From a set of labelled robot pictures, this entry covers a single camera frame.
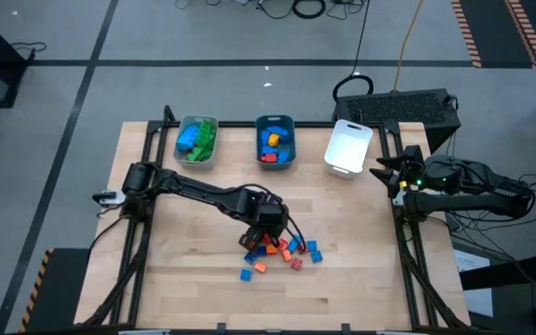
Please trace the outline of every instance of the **blue bin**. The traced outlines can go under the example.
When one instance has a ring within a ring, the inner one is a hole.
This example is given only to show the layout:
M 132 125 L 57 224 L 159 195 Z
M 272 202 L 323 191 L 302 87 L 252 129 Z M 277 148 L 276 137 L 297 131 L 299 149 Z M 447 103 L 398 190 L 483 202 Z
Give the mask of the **blue bin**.
M 288 150 L 287 163 L 263 163 L 261 158 L 261 131 L 270 126 L 278 126 L 288 131 L 290 139 L 288 141 L 280 141 L 278 150 Z M 265 115 L 260 116 L 256 120 L 256 159 L 260 164 L 260 168 L 267 170 L 280 170 L 290 167 L 297 155 L 295 151 L 295 122 L 287 115 Z

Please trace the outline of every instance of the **red block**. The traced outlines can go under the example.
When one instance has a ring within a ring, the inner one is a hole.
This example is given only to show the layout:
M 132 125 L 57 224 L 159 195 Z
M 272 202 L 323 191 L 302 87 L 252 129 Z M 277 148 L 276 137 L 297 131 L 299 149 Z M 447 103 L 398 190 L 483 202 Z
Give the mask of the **red block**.
M 266 154 L 266 162 L 265 163 L 276 163 L 276 154 Z
M 280 244 L 278 245 L 278 248 L 281 249 L 281 250 L 283 250 L 283 251 L 285 251 L 285 250 L 287 250 L 287 247 L 288 247 L 288 242 L 287 242 L 287 240 L 284 239 L 284 238 L 281 238 L 281 239 L 280 239 Z
M 297 257 L 293 257 L 293 261 L 290 263 L 290 267 L 295 270 L 300 270 L 303 266 L 303 260 Z

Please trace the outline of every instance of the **orange block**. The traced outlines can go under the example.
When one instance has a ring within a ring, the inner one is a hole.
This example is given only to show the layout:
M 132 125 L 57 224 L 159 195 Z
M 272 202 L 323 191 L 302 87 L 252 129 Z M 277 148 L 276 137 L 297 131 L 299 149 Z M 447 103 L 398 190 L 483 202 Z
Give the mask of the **orange block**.
M 276 254 L 277 251 L 278 251 L 278 249 L 277 249 L 275 246 L 273 246 L 273 245 L 268 245 L 268 246 L 266 246 L 266 253 L 267 253 L 267 254 L 272 254 L 272 255 L 274 255 L 274 254 Z
M 293 256 L 290 254 L 290 251 L 283 250 L 283 259 L 285 261 L 290 261 L 293 258 Z
M 281 238 L 281 239 L 280 239 L 280 243 L 278 244 L 278 248 L 281 249 L 281 250 L 283 250 L 283 251 L 285 251 L 285 250 L 287 250 L 287 247 L 288 247 L 288 242 L 287 242 L 287 240 L 284 239 L 284 238 Z
M 258 271 L 261 274 L 266 272 L 266 264 L 259 262 L 259 261 L 256 263 L 256 265 L 254 265 L 253 268 L 256 269 L 256 271 Z

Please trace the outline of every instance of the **black metal frame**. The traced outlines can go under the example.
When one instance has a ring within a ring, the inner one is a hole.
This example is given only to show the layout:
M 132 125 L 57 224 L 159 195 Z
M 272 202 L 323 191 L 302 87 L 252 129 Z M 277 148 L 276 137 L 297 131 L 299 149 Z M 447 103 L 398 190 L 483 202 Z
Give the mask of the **black metal frame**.
M 332 121 L 301 121 L 301 122 L 295 122 L 295 127 L 334 127 L 334 122 Z M 160 138 L 158 142 L 158 149 L 156 151 L 156 158 L 155 163 L 159 166 L 162 166 L 163 158 L 164 158 L 164 151 L 165 151 L 165 145 L 167 141 L 167 134 L 168 129 L 171 127 L 178 127 L 180 125 L 179 121 L 176 121 L 174 115 L 170 111 L 168 107 L 165 108 L 165 121 L 149 121 L 148 127 L 146 128 L 146 138 L 144 141 L 143 149 L 142 149 L 142 161 L 147 162 L 150 158 L 150 151 L 152 147 L 152 142 L 154 135 L 157 132 L 160 132 Z M 220 127 L 255 127 L 255 123 L 252 121 L 220 121 L 219 122 Z M 382 155 L 383 157 L 390 157 L 390 148 L 388 146 L 388 140 L 387 140 L 387 128 L 382 124 L 368 124 L 366 125 L 368 127 L 373 127 L 379 130 L 380 134 L 380 142 L 382 146 Z M 393 133 L 394 141 L 395 141 L 395 150 L 397 153 L 402 152 L 402 141 L 400 139 L 399 133 Z M 143 222 L 143 229 L 145 232 L 150 233 L 152 230 L 152 221 L 153 221 L 153 215 L 151 215 L 150 219 L 148 221 Z M 394 217 L 394 225 L 395 228 L 399 227 L 402 222 L 398 222 L 398 216 L 395 214 Z M 132 252 L 133 248 L 133 242 L 134 242 L 134 236 L 136 233 L 136 225 L 137 223 L 134 221 L 129 222 L 129 227 L 127 229 L 126 234 L 126 243 L 124 245 L 123 250 L 123 256 L 121 260 L 121 267 L 119 270 L 119 276 L 121 277 L 126 269 L 127 265 L 129 264 L 129 258 Z M 396 242 L 398 244 L 398 250 L 399 252 L 402 252 L 401 246 L 404 243 L 407 243 L 406 237 L 404 234 L 404 231 L 402 229 L 395 229 L 396 230 Z M 412 241 L 414 243 L 414 252 L 416 256 L 416 260 L 419 266 L 419 270 L 422 272 L 423 276 L 427 281 L 429 281 L 429 274 L 427 272 L 427 265 L 425 261 L 425 253 L 423 250 L 423 244 L 421 239 L 421 234 L 419 231 L 419 225 L 418 223 L 413 223 L 410 225 L 410 230 L 412 232 Z M 147 236 L 147 238 L 150 238 L 150 234 L 145 234 L 142 232 L 142 239 Z M 141 297 L 141 287 L 142 287 L 142 279 L 143 279 L 143 273 L 146 263 L 146 257 L 147 254 L 144 255 L 144 261 L 138 269 L 136 273 L 136 278 L 134 280 L 134 287 L 133 287 L 133 293 L 131 297 L 131 301 L 129 304 L 129 313 L 127 317 L 127 325 L 132 326 L 135 328 L 137 317 L 138 317 L 138 308 L 140 305 L 140 297 Z M 422 326 L 419 319 L 419 310 L 417 307 L 417 301 L 415 297 L 415 287 L 413 286 L 413 275 L 411 274 L 408 266 L 401 262 L 401 268 L 402 268 L 402 274 L 405 284 L 405 292 L 407 294 L 407 304 L 409 308 L 409 319 L 412 331 L 419 331 L 424 332 L 427 331 L 430 334 L 456 334 L 456 333 L 464 333 L 464 334 L 486 334 L 486 333 L 493 333 L 495 332 L 488 332 L 483 330 L 476 330 L 476 329 L 462 329 L 462 328 L 440 328 L 437 324 L 437 317 L 436 317 L 436 309 L 432 302 L 430 301 L 429 297 L 427 295 L 423 294 L 423 298 L 425 301 L 425 308 L 427 313 L 427 319 L 429 322 L 429 326 Z M 110 318 L 110 324 L 116 324 L 118 323 L 119 314 L 121 311 L 121 305 L 122 305 L 122 298 L 123 296 L 119 297 L 119 300 L 115 303 L 115 306 L 112 310 L 111 318 Z M 269 330 L 227 330 L 226 325 L 223 323 L 220 323 L 217 325 L 217 329 L 214 330 L 203 330 L 203 329 L 172 329 L 171 333 L 183 333 L 183 334 L 196 334 L 196 333 L 220 333 L 220 334 L 266 334 L 271 331 Z M 348 324 L 342 324 L 342 330 L 341 331 L 313 331 L 313 330 L 279 330 L 277 331 L 279 334 L 375 334 L 374 331 L 351 331 L 350 326 Z

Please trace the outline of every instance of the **yellow cable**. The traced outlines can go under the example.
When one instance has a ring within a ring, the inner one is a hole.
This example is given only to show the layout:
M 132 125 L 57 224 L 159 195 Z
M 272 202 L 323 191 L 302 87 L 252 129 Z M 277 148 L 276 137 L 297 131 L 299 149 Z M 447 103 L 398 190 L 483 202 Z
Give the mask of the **yellow cable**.
M 400 76 L 400 68 L 402 68 L 402 56 L 405 54 L 405 47 L 407 46 L 407 41 L 409 40 L 410 33 L 413 30 L 413 25 L 415 25 L 415 21 L 417 20 L 417 17 L 419 16 L 419 12 L 421 11 L 421 5 L 423 5 L 423 0 L 419 0 L 419 4 L 417 5 L 417 10 L 415 10 L 415 15 L 413 15 L 413 20 L 410 22 L 409 31 L 407 32 L 407 35 L 405 36 L 405 41 L 402 43 L 402 48 L 400 49 L 400 58 L 398 59 L 398 67 L 396 68 L 395 87 L 393 88 L 393 90 L 396 90 L 396 85 L 398 84 L 398 77 Z

